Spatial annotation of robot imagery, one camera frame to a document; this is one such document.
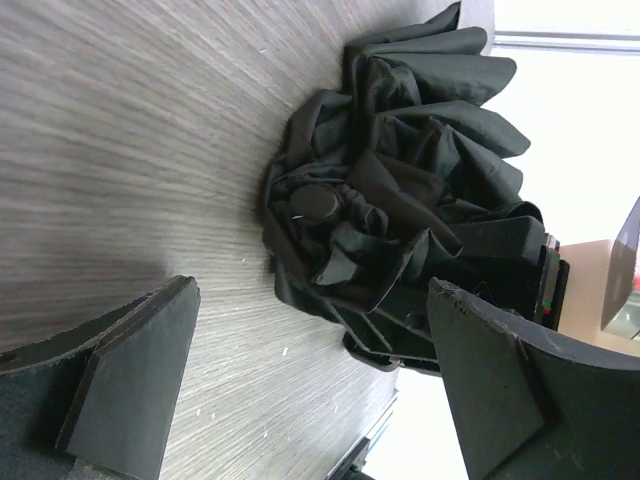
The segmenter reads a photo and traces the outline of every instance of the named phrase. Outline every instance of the black object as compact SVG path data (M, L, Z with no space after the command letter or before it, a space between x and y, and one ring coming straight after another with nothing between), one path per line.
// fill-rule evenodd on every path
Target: black object
M156 479L200 294L193 278L0 357L0 478L58 480L75 457Z
M342 91L291 117L267 175L276 295L343 324L352 355L386 371L438 373L431 278L548 326L564 291L568 266L503 160L529 141L481 108L515 63L480 56L486 33L456 30L459 10L347 44Z
M333 474L327 478L327 480L365 480L370 477L363 477L362 468L364 467L367 454L369 453L369 445L371 440L369 438L363 438L358 444L349 452L347 457L342 460L338 468Z
M472 479L640 478L640 359L437 280L429 322Z

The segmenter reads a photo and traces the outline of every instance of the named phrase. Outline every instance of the white wall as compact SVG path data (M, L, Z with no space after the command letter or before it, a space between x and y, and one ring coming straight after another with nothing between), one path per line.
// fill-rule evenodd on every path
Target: white wall
M638 0L495 0L496 30L640 35Z
M532 142L512 163L564 244L615 238L640 193L640 57L494 48L518 73L486 107Z

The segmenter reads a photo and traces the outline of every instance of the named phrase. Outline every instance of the black fabric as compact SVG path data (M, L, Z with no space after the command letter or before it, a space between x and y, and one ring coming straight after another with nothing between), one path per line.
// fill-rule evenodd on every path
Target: black fabric
M461 257L487 268L519 262L535 266L545 242L544 226L527 216L452 225L451 230L465 246Z
M75 458L156 479L200 296L192 278L0 355L0 478L58 480Z
M291 117L263 197L283 302L334 322L345 312L371 322L396 287L426 295L436 274L467 278L454 265L464 245L452 225L542 221L518 196L521 172L504 161L529 141L482 108L515 63L480 56L486 33L456 30L459 11L454 4L425 24L350 42L343 90L318 92ZM337 199L326 218L299 214L310 184Z

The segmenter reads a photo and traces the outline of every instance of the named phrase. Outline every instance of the umbrella fabric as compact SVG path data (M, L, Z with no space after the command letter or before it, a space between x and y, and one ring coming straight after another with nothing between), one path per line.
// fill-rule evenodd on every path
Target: umbrella fabric
M457 30L459 12L350 42L343 89L291 117L262 205L283 302L340 321L379 315L384 300L384 315L401 318L416 307L395 304L396 292L423 292L426 305L429 279L447 279L442 265L464 248L451 225L542 221L504 161L529 140L482 108L516 65L481 56L486 32Z

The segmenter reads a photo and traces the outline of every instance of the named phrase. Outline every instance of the gray wooden surface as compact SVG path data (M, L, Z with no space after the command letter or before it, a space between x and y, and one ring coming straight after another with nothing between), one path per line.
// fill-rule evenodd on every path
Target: gray wooden surface
M162 478L322 479L395 378L274 299L256 191L346 40L448 3L0 0L0 351L193 275Z

